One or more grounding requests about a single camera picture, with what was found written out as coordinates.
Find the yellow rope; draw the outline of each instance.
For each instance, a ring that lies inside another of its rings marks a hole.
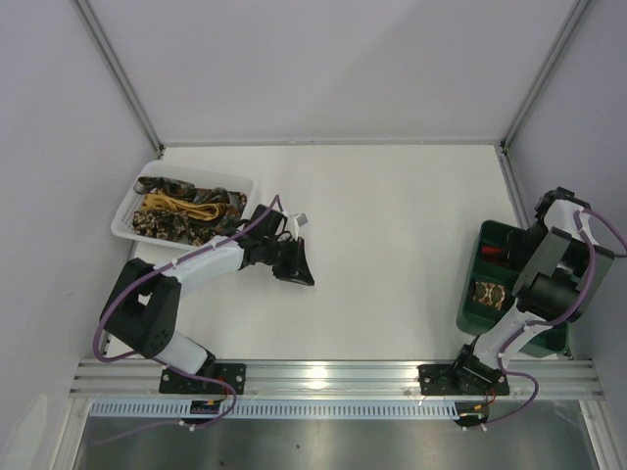
[[[144,211],[149,209],[161,209],[172,212],[186,212],[187,215],[192,218],[210,221],[222,217],[228,209],[228,204],[193,204],[187,201],[181,201],[180,199],[171,198],[170,196],[166,196],[162,191],[158,191],[157,194],[149,193],[146,195],[141,209]]]

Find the metal corner post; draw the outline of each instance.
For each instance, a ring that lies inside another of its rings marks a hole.
[[[625,447],[615,439],[616,431],[607,402],[581,400],[580,405],[600,470],[627,468]]]
[[[507,151],[500,146],[495,146],[495,151],[497,152],[501,173],[506,183],[507,194],[509,195],[509,201],[511,202],[516,222],[520,228],[529,228],[531,224],[529,216],[527,215],[525,200],[511,158],[507,154]]]
[[[128,104],[130,111],[133,113],[135,118],[137,119],[137,123],[140,125],[144,135],[150,142],[150,145],[153,147],[155,153],[160,155],[163,146],[159,137],[157,136],[157,132],[153,127],[152,122],[148,118],[144,107],[142,106],[139,98],[137,97],[137,93],[133,89],[133,86],[130,84],[126,73],[124,72],[123,67],[121,66],[121,62],[118,59],[116,51],[114,50],[105,30],[102,25],[98,21],[96,14],[89,3],[89,0],[70,0],[76,9],[76,12],[80,19],[82,20],[89,36],[94,42],[96,49],[100,53],[107,69],[111,73],[112,77],[116,81],[118,88],[121,92],[122,97],[125,102]]]
[[[559,34],[555,39],[547,58],[542,63],[538,74],[536,75],[531,88],[529,89],[524,101],[518,108],[516,115],[514,116],[513,121],[509,125],[507,129],[506,135],[503,139],[503,147],[505,151],[511,145],[511,142],[515,138],[518,130],[522,126],[522,123],[525,121],[527,115],[529,115],[534,103],[538,99],[540,92],[542,91],[544,85],[547,83],[549,77],[553,74],[555,70],[555,65],[557,64],[559,58],[562,56],[566,45],[570,41],[570,39],[574,36],[574,32],[577,29],[577,26],[581,24],[581,21],[584,17],[584,14],[589,10],[590,5],[593,3],[593,0],[576,0],[566,20],[561,26],[559,30]]]

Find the white floor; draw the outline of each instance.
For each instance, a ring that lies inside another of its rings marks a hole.
[[[453,358],[469,339],[456,315],[479,226],[515,224],[491,146],[170,148],[165,161],[256,178],[264,201],[278,193],[310,221],[314,288],[258,265],[182,301],[179,331],[221,358]]]

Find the basket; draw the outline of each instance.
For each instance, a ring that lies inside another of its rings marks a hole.
[[[150,162],[143,167],[141,172],[133,180],[126,196],[116,212],[116,217],[111,222],[111,230],[115,235],[138,242],[160,245],[162,247],[179,248],[180,250],[196,250],[194,247],[182,242],[171,242],[169,240],[158,240],[156,238],[138,235],[133,230],[133,214],[141,208],[145,195],[137,194],[133,191],[133,185],[140,176],[162,176],[164,178],[180,179],[188,181],[199,188],[222,187],[228,191],[237,191],[246,194],[248,202],[242,213],[242,218],[250,218],[255,207],[260,202],[260,191],[257,181],[242,176],[230,174],[213,173],[204,169],[190,166],[176,166],[161,161]]]
[[[512,230],[519,231],[520,229],[494,220],[486,220],[481,224],[458,311],[458,328],[464,333],[473,336],[483,335],[494,328],[506,314],[496,308],[472,302],[468,296],[468,289],[472,281],[485,281],[501,284],[511,294],[520,273],[486,262],[479,257],[479,254],[484,245],[504,248],[507,234]],[[564,322],[551,330],[540,333],[521,351],[534,357],[546,357],[554,353],[563,353],[567,347],[568,323]]]

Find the red object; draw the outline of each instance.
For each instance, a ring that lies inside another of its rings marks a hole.
[[[490,389],[490,392],[492,393],[492,399],[486,403],[488,406],[497,400],[497,393],[494,391],[494,389]]]
[[[498,247],[481,247],[481,255],[485,255],[487,257],[493,257],[504,254],[506,251],[505,248]]]

